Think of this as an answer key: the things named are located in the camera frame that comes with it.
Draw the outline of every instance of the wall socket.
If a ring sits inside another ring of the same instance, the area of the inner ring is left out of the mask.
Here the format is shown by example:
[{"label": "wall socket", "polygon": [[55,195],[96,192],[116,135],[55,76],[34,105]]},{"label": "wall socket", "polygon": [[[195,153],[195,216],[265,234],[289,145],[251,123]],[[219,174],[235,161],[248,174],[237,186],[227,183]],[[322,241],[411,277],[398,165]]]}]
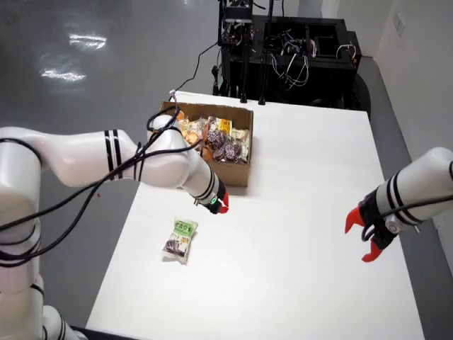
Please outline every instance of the wall socket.
[{"label": "wall socket", "polygon": [[401,17],[398,12],[395,12],[394,14],[394,26],[396,29],[396,32],[398,33],[399,37],[403,35],[404,32],[404,22],[401,20]]}]

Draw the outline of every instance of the white table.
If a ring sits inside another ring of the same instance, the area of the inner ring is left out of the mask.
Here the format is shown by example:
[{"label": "white table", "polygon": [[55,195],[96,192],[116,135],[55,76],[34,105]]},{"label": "white table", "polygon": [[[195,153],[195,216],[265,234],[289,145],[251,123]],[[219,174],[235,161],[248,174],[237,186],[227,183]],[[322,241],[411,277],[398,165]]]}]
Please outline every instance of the white table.
[{"label": "white table", "polygon": [[[347,213],[384,180],[364,112],[177,93],[255,112],[248,188],[211,215],[141,184],[87,328],[140,339],[423,339],[401,244],[374,263]],[[187,266],[161,260],[199,222]]]}]

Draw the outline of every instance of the black cable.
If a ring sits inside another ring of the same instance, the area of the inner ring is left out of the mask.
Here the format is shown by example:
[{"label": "black cable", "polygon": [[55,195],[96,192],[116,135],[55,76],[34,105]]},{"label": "black cable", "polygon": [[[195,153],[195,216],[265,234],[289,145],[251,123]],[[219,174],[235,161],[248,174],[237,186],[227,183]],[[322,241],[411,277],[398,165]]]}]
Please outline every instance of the black cable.
[{"label": "black cable", "polygon": [[47,209],[38,211],[38,212],[36,212],[34,214],[31,214],[29,216],[25,216],[25,217],[19,218],[18,220],[15,220],[13,222],[9,222],[9,223],[6,223],[5,225],[0,226],[0,232],[3,232],[4,230],[10,229],[12,227],[15,227],[16,225],[20,225],[22,223],[34,220],[35,218],[38,218],[40,216],[49,214],[49,213],[55,211],[56,209],[60,209],[61,207],[63,207],[64,205],[66,205],[67,203],[69,203],[73,199],[75,199],[77,196],[79,196],[81,193],[84,193],[88,189],[93,188],[96,185],[96,183],[97,182],[89,184],[87,186],[84,186],[82,189],[79,189],[78,191],[76,191],[75,193],[70,195],[68,198],[66,198],[66,199],[62,200],[61,202],[53,205],[52,207],[48,207]]},{"label": "black cable", "polygon": [[[155,117],[161,115],[162,113],[164,113],[166,111],[169,111],[171,108],[164,109],[164,110],[160,111],[159,113],[157,113],[156,115],[152,116],[150,118],[150,120],[148,120],[147,128],[149,128],[150,121],[152,122],[152,120],[155,119]],[[145,154],[146,150],[157,140],[157,138],[159,138],[164,131],[167,131],[174,124],[174,122],[176,121],[176,116],[178,115],[178,112],[179,112],[179,110],[176,110],[176,113],[174,114],[174,116],[162,128],[160,128],[158,130],[155,130],[154,134],[149,138],[149,141],[145,144],[145,146],[141,150],[139,150],[137,148],[137,153],[133,157],[129,158],[127,161],[125,161],[124,163],[119,165],[117,168],[113,169],[109,174],[105,175],[101,180],[99,180],[99,181],[97,181],[95,183],[92,183],[89,186],[86,186],[86,187],[82,188],[81,190],[75,192],[73,195],[69,196],[69,198],[67,198],[66,200],[64,200],[64,201],[52,206],[51,208],[48,208],[46,210],[37,212],[36,214],[32,214],[32,215],[23,217],[23,218],[21,218],[19,220],[10,222],[7,225],[0,226],[0,231],[2,231],[2,230],[5,230],[5,229],[8,229],[10,227],[13,227],[15,225],[18,225],[20,223],[24,223],[26,221],[29,221],[29,220],[31,220],[33,218],[36,218],[37,216],[42,216],[42,215],[45,215],[46,213],[50,213],[50,212],[56,210],[57,208],[62,207],[64,204],[67,204],[70,200],[72,200],[75,197],[77,197],[78,195],[80,195],[80,193],[88,190],[89,188],[92,188],[92,190],[90,191],[88,197],[85,199],[84,204],[82,205],[79,213],[74,218],[74,220],[70,224],[70,226],[63,232],[62,235],[60,235],[60,237],[58,237],[55,241],[53,241],[51,244],[49,244],[45,248],[42,248],[42,249],[37,250],[37,251],[34,251],[31,254],[29,254],[29,253],[23,254],[23,255],[3,254],[3,255],[0,256],[0,261],[19,261],[19,262],[10,263],[10,264],[9,263],[0,263],[0,267],[12,268],[12,267],[16,267],[16,266],[21,266],[25,262],[35,258],[36,256],[41,256],[41,255],[47,253],[48,251],[54,249],[76,227],[77,223],[79,222],[79,220],[81,219],[82,215],[84,214],[88,204],[90,203],[91,199],[95,195],[96,191],[106,181],[108,181],[109,179],[115,178],[115,176],[118,173],[120,173],[121,171],[124,171],[125,169],[127,169],[127,168],[129,168],[131,166],[134,166],[134,168],[135,168],[135,166],[136,166],[136,164],[138,162],[143,162],[145,159],[147,159],[149,157],[152,157],[152,156],[156,156],[156,155],[159,155],[159,154],[173,154],[173,153],[186,152],[186,151],[189,151],[189,150],[194,149],[195,147],[197,147],[198,143],[196,143],[196,144],[194,144],[192,146],[184,147],[184,148],[180,148],[180,149],[156,150],[154,152],[150,152],[148,154]]]},{"label": "black cable", "polygon": [[217,63],[216,63],[217,68],[220,67],[220,65],[219,65],[219,56],[220,56],[220,52],[221,51],[222,51],[222,48],[219,48],[219,52],[217,53]]},{"label": "black cable", "polygon": [[197,67],[195,68],[195,73],[193,74],[193,77],[192,78],[189,78],[187,79],[186,81],[184,81],[175,91],[179,91],[180,89],[182,89],[182,87],[184,85],[186,85],[189,81],[192,81],[193,79],[195,79],[195,76],[197,75],[197,72],[198,72],[198,67],[200,66],[200,58],[202,55],[204,55],[207,51],[209,51],[210,49],[212,49],[215,45],[217,45],[217,41],[215,42],[215,44],[209,46],[206,50],[204,50],[203,52],[201,52],[199,55],[198,55],[198,61],[197,61]]},{"label": "black cable", "polygon": [[258,5],[256,2],[253,2],[253,4],[254,4],[255,6],[257,6],[259,9],[266,10],[266,7],[260,6],[260,5]]},{"label": "black cable", "polygon": [[407,210],[407,209],[413,209],[413,208],[419,208],[419,207],[425,207],[426,205],[432,205],[432,204],[438,204],[438,203],[443,203],[443,202],[448,202],[453,200],[453,195],[448,195],[448,196],[442,196],[442,197],[437,197],[437,198],[428,198],[426,200],[421,200],[416,203],[411,203],[407,205],[402,205],[401,207],[397,207],[394,209],[387,210],[385,213],[377,216],[373,223],[369,226],[365,226],[362,230],[362,241],[366,242],[368,241],[375,233],[374,228],[368,232],[370,227],[374,224],[375,221],[384,219],[387,216],[390,216],[392,214],[398,213],[402,210]]},{"label": "black cable", "polygon": [[448,196],[441,196],[437,198],[428,198],[426,200],[420,200],[415,203],[407,204],[407,205],[402,205],[401,207],[397,207],[394,209],[387,210],[383,214],[379,215],[376,217],[376,220],[380,220],[384,217],[387,217],[389,215],[392,215],[394,213],[398,213],[402,210],[407,210],[407,209],[412,209],[412,208],[419,208],[419,207],[424,207],[426,205],[432,205],[432,204],[438,204],[438,203],[443,203],[443,202],[448,202],[449,200],[453,200],[453,195],[448,195]]},{"label": "black cable", "polygon": [[[194,144],[194,145],[191,145],[189,147],[184,147],[184,148],[180,148],[180,149],[166,149],[166,150],[156,150],[154,152],[150,152],[148,154],[145,154],[143,155],[142,157],[144,159],[147,159],[149,157],[152,157],[152,156],[156,156],[158,154],[176,154],[176,153],[180,153],[180,152],[186,152],[186,151],[189,151],[191,149],[194,149],[195,147],[198,146],[198,143]],[[96,191],[99,189],[99,187],[101,187],[102,184],[104,184],[106,181],[108,181],[109,179],[111,178],[114,178],[119,172],[121,171],[124,171],[125,169],[127,169],[128,167],[132,166],[132,164],[128,165],[128,166],[125,166],[123,167],[121,164],[120,166],[118,166],[116,169],[113,169],[109,174],[107,174],[106,176],[104,176],[100,181],[96,182],[96,185],[93,187],[93,189],[91,190],[91,192],[89,193],[88,197],[85,199],[85,202],[84,204],[82,205],[79,213],[77,214],[77,216],[74,218],[74,221],[70,224],[70,226],[63,232],[63,234],[61,234],[58,239],[56,239],[55,241],[53,241],[53,243],[49,244],[48,246],[38,250],[38,251],[35,251],[31,254],[26,254],[26,255],[10,255],[10,256],[7,256],[5,259],[1,259],[0,260],[3,260],[3,261],[18,261],[18,260],[30,260],[30,259],[33,259],[35,258],[36,256],[41,256],[49,251],[51,251],[52,249],[54,249],[58,244],[60,244],[64,239],[66,239],[66,237],[68,237],[68,235],[72,232],[72,230],[74,230],[74,228],[76,227],[77,223],[79,223],[82,215],[85,213],[85,210],[86,208],[88,207],[88,204],[90,203],[91,199],[93,198],[94,194],[96,193]]]}]

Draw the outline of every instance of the electronic equipment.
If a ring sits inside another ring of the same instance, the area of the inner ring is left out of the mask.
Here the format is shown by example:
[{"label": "electronic equipment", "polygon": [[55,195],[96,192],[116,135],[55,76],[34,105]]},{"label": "electronic equipment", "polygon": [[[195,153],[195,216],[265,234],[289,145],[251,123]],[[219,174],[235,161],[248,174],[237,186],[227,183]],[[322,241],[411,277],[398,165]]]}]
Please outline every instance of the electronic equipment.
[{"label": "electronic equipment", "polygon": [[[260,100],[264,92],[266,100],[279,103],[356,108],[354,86],[362,53],[345,21],[275,17],[269,25],[268,19],[252,17],[248,63],[241,31],[228,32],[232,43],[222,45],[222,76],[227,85],[220,94],[239,98],[245,92],[247,98]],[[269,66],[267,79],[262,62]]]}]

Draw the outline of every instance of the white wall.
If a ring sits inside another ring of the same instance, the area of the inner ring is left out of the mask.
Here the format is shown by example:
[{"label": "white wall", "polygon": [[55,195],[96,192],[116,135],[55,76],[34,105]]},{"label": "white wall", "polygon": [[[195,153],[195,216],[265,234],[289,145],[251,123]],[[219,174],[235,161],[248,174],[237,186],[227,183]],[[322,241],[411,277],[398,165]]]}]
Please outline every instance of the white wall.
[{"label": "white wall", "polygon": [[[255,3],[266,8],[264,11],[256,6],[253,7],[253,14],[266,16],[269,10],[269,0],[255,0]],[[299,0],[285,0],[285,16],[297,16]],[[282,0],[274,1],[273,16],[282,16]]]},{"label": "white wall", "polygon": [[323,0],[323,18],[345,19],[363,55],[375,57],[393,0]]},{"label": "white wall", "polygon": [[321,14],[323,18],[337,18],[340,0],[323,0]]},{"label": "white wall", "polygon": [[[406,25],[401,38],[395,11]],[[452,16],[452,0],[395,0],[382,34],[376,61],[412,159],[453,150]],[[435,224],[453,271],[453,211]]]}]

